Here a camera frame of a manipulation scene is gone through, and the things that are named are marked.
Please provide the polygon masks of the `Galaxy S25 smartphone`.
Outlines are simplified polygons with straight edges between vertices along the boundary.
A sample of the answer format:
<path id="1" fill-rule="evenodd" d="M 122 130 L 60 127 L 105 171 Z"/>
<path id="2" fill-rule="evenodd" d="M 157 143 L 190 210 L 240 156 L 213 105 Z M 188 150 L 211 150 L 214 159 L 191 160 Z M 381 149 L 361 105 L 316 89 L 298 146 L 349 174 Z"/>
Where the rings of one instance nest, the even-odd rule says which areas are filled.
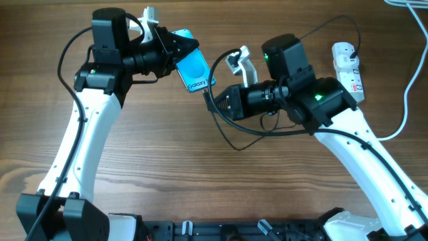
<path id="1" fill-rule="evenodd" d="M 173 33 L 193 38 L 188 29 L 178 29 Z M 180 62 L 175 62 L 175 66 L 188 92 L 197 92 L 208 86 L 210 68 L 199 48 Z"/>

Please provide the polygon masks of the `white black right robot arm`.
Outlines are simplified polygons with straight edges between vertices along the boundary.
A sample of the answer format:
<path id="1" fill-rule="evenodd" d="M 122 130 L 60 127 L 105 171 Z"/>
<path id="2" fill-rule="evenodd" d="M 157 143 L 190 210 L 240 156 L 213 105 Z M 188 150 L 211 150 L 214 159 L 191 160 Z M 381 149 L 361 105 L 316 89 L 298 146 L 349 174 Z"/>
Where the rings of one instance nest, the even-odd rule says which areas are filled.
<path id="1" fill-rule="evenodd" d="M 264 112 L 284 110 L 345 166 L 377 216 L 334 208 L 318 219 L 315 240 L 426 240 L 427 195 L 399 167 L 371 131 L 355 99 L 335 78 L 317 78 L 301 41 L 292 34 L 262 45 L 270 79 L 246 78 L 214 96 L 208 110 L 233 127 Z"/>

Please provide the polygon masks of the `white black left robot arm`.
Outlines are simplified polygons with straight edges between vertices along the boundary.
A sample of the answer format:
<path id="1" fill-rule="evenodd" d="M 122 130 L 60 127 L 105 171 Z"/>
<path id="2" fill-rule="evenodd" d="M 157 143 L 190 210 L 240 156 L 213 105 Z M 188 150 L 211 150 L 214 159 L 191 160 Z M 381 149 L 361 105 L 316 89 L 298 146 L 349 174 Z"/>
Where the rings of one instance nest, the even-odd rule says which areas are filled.
<path id="1" fill-rule="evenodd" d="M 161 27 L 152 7 L 139 18 L 97 9 L 88 31 L 94 42 L 67 86 L 74 106 L 66 133 L 37 192 L 22 194 L 16 213 L 28 240 L 149 240 L 141 216 L 94 205 L 96 172 L 134 75 L 168 76 L 199 42 Z"/>

